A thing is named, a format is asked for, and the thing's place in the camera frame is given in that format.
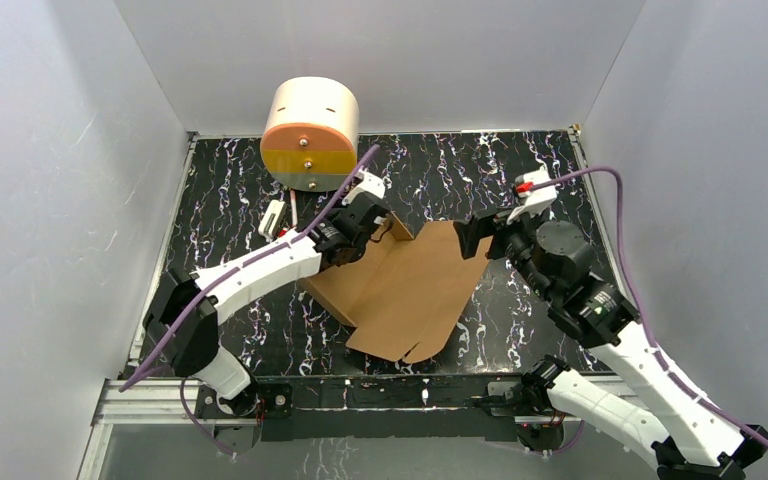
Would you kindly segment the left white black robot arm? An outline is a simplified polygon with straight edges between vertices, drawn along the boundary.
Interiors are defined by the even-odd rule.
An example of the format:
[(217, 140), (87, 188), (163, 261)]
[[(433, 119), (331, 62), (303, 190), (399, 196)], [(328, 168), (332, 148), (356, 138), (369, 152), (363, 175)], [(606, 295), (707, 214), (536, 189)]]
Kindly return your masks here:
[(220, 325), (286, 284), (358, 261), (388, 213), (382, 199), (362, 193), (303, 231), (291, 230), (245, 256), (191, 273), (168, 271), (143, 319), (155, 345), (145, 366), (162, 359), (175, 376), (196, 378), (213, 389), (231, 414), (250, 414), (259, 400), (257, 382), (221, 346)]

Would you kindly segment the brown cardboard box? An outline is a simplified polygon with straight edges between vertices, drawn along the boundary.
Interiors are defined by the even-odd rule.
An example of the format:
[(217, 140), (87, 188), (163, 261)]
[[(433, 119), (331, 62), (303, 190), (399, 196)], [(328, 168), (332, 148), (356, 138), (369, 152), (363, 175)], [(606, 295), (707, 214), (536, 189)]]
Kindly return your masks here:
[(396, 220), (380, 227), (361, 259), (301, 280), (301, 287), (350, 330), (348, 349), (414, 364), (440, 353), (488, 261), (463, 259), (451, 221), (411, 234)]

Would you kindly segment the round white drawer cabinet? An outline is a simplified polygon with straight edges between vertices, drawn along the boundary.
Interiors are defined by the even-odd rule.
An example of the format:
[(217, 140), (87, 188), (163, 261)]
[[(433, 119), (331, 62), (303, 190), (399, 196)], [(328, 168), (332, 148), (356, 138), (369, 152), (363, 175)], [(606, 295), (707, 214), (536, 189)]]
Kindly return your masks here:
[(276, 90), (260, 141), (266, 170), (283, 186), (336, 190), (358, 162), (359, 105), (342, 83), (315, 76)]

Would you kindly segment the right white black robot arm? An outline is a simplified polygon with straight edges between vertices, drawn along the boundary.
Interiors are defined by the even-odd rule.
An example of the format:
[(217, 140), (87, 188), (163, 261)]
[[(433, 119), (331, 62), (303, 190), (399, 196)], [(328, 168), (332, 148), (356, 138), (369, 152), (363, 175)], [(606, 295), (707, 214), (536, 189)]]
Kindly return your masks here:
[(505, 258), (548, 316), (568, 337), (608, 365), (635, 393), (630, 403), (585, 379), (565, 362), (545, 356), (506, 394), (506, 404), (537, 414), (571, 413), (643, 459), (660, 479), (743, 479), (768, 450), (759, 425), (741, 429), (707, 409), (675, 380), (677, 367), (658, 362), (642, 318), (617, 286), (596, 275), (594, 253), (581, 230), (545, 214), (508, 222), (490, 209), (457, 221), (461, 255), (474, 257), (491, 238), (489, 259)]

